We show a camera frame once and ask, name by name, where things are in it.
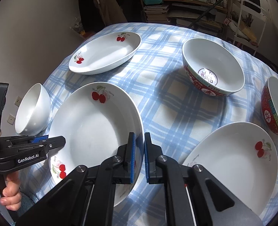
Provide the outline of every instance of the metal rod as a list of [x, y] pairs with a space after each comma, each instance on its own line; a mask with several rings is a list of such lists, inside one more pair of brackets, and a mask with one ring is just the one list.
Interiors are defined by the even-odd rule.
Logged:
[[191, 28], [196, 22], [198, 22], [201, 18], [204, 17], [206, 13], [208, 13], [211, 9], [213, 9], [217, 4], [219, 4], [223, 0], [218, 0], [216, 3], [214, 3], [212, 6], [210, 6], [204, 13], [202, 13], [195, 21], [191, 23], [191, 25], [188, 26], [188, 28]]

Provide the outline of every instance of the electrical outlet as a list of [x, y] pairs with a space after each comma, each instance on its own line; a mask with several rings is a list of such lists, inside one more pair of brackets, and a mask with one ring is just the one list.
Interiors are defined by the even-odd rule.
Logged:
[[7, 118], [7, 122], [8, 122], [10, 125], [13, 125], [13, 123], [15, 122], [15, 117], [12, 116], [12, 115], [9, 115], [8, 118]]
[[22, 102], [22, 98], [20, 96], [18, 96], [17, 100], [15, 101], [15, 105], [19, 107], [21, 102]]

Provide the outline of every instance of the blue plaid tablecloth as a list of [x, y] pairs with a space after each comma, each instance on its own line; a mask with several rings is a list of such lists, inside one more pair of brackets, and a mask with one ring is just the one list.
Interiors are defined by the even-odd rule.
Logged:
[[[269, 76], [278, 75], [263, 62], [221, 39], [172, 25], [115, 24], [81, 46], [115, 31], [132, 31], [141, 36], [142, 44], [136, 54], [123, 65], [94, 76], [71, 72], [68, 65], [73, 54], [66, 57], [44, 84], [52, 102], [52, 118], [76, 89], [91, 82], [106, 81], [120, 86], [132, 97], [140, 111], [144, 131], [151, 133], [153, 143], [160, 145], [165, 155], [179, 163], [208, 134], [236, 121], [253, 122], [265, 129], [278, 153], [278, 136], [269, 130], [260, 113], [262, 88]], [[212, 97], [193, 86], [182, 66], [182, 44], [193, 37], [215, 41], [236, 57], [246, 79], [241, 91], [228, 97]], [[50, 126], [51, 123], [42, 134], [48, 134]], [[21, 181], [22, 191], [29, 191], [38, 199], [55, 185], [47, 161], [21, 171]], [[264, 225], [277, 211], [278, 176], [272, 197], [261, 214]], [[113, 225], [165, 224], [163, 186], [146, 183], [143, 165], [134, 189], [115, 207]]]

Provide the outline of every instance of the plate rim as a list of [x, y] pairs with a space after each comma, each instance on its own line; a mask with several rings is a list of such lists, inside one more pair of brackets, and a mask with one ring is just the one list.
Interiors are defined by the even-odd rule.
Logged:
[[[101, 37], [103, 37], [103, 36], [107, 36], [107, 35], [110, 35], [110, 34], [123, 33], [123, 32], [128, 32], [128, 33], [136, 34], [136, 35], [138, 35], [139, 38], [140, 38], [140, 42], [139, 42], [138, 46], [137, 46], [132, 52], [130, 52], [129, 54], [125, 55], [124, 57], [122, 57], [122, 58], [120, 58], [120, 59], [118, 59], [118, 60], [116, 60], [116, 61], [114, 61], [114, 62], [112, 62], [112, 63], [110, 63], [110, 64], [107, 64], [107, 65], [105, 65], [105, 66], [99, 67], [99, 68], [94, 69], [94, 70], [89, 70], [89, 71], [75, 71], [74, 69], [72, 70], [72, 69], [70, 68], [70, 66], [74, 67], [74, 66], [72, 65], [72, 61], [73, 61], [72, 59], [73, 59], [73, 57], [76, 55], [76, 53], [77, 53], [81, 48], [83, 48], [84, 46], [86, 46], [88, 43], [90, 43], [90, 42], [92, 42], [92, 41], [94, 41], [94, 40], [96, 40], [96, 39], [98, 39], [98, 38], [101, 38]], [[132, 53], [134, 53], [134, 52], [136, 53], [136, 51], [137, 51], [138, 48], [140, 47], [141, 43], [142, 43], [142, 38], [141, 38], [141, 36], [140, 36], [138, 33], [132, 32], [132, 31], [117, 31], [117, 32], [112, 32], [112, 33], [108, 33], [108, 34], [105, 34], [105, 35], [101, 35], [101, 36], [99, 36], [99, 37], [94, 38], [94, 39], [91, 40], [91, 41], [88, 41], [85, 45], [83, 45], [83, 46], [81, 46], [80, 48], [78, 48], [78, 49], [75, 50], [75, 52], [72, 54], [72, 57], [71, 57], [70, 60], [69, 60], [69, 70], [71, 70], [71, 71], [74, 72], [74, 73], [90, 73], [90, 72], [93, 72], [93, 71], [100, 70], [100, 69], [105, 68], [105, 67], [107, 67], [107, 66], [109, 66], [109, 65], [112, 65], [112, 64], [117, 63], [118, 61], [122, 60], [123, 58], [129, 57], [129, 56], [130, 56]]]

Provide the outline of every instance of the screw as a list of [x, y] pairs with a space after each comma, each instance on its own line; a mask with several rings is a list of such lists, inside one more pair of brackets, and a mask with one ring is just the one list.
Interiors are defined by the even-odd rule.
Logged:
[[165, 161], [167, 161], [167, 156], [166, 156], [166, 155], [159, 155], [159, 156], [158, 156], [158, 160], [159, 160], [159, 161], [164, 161], [164, 162], [165, 162]]
[[194, 169], [198, 172], [201, 172], [204, 170], [204, 167], [200, 164], [196, 164], [196, 165], [194, 165]]
[[121, 156], [119, 155], [113, 156], [113, 162], [119, 162], [119, 161], [121, 161]]
[[84, 172], [84, 171], [86, 170], [86, 166], [85, 166], [85, 165], [79, 165], [79, 166], [76, 168], [76, 170], [77, 170], [78, 172]]

